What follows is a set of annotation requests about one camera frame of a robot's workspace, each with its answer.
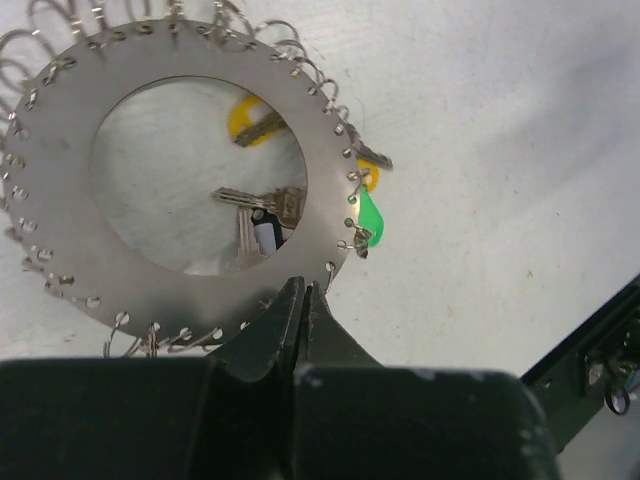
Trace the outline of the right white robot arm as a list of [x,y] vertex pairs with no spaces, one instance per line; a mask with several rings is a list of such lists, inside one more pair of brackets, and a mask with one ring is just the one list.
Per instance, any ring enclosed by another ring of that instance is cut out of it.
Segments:
[[558,453],[604,407],[628,414],[639,379],[639,280],[633,279],[521,380],[545,414]]

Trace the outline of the yellow key tag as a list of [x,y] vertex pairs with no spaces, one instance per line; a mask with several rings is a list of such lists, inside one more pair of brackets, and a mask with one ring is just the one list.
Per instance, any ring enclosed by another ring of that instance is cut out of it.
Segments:
[[281,116],[260,97],[249,95],[230,111],[228,130],[239,147],[256,147],[287,129]]

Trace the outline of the black key tag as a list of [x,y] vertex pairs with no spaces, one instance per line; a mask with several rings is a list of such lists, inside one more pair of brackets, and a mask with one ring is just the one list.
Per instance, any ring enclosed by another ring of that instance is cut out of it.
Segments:
[[283,230],[275,214],[264,209],[253,208],[251,221],[260,252],[263,255],[270,256],[283,246]]

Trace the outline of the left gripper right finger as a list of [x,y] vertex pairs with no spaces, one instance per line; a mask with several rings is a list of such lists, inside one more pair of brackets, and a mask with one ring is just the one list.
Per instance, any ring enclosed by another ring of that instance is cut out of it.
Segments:
[[325,291],[317,282],[305,292],[299,322],[297,365],[307,363],[349,368],[382,367],[334,318]]

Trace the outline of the green key tag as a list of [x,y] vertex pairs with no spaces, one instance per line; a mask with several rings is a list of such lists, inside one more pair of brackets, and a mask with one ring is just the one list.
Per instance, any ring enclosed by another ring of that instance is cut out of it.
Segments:
[[376,247],[384,234],[384,218],[365,187],[360,189],[360,213],[358,224],[371,233],[369,247]]

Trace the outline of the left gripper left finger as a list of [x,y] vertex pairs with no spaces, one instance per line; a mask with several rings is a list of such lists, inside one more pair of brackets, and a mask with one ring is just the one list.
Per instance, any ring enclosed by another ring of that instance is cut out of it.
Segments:
[[256,320],[206,358],[242,383],[259,383],[271,375],[290,378],[298,354],[304,301],[304,279],[288,279]]

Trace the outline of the metal disc keyring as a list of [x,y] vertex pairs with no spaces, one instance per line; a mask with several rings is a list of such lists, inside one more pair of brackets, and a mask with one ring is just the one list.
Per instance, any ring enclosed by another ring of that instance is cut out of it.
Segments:
[[[31,1],[1,37],[1,208],[48,293],[128,335],[126,355],[221,345],[292,277],[327,287],[369,246],[363,175],[337,83],[281,20],[221,1],[120,15]],[[231,109],[260,97],[287,129],[236,146]],[[260,252],[251,214],[284,244]]]

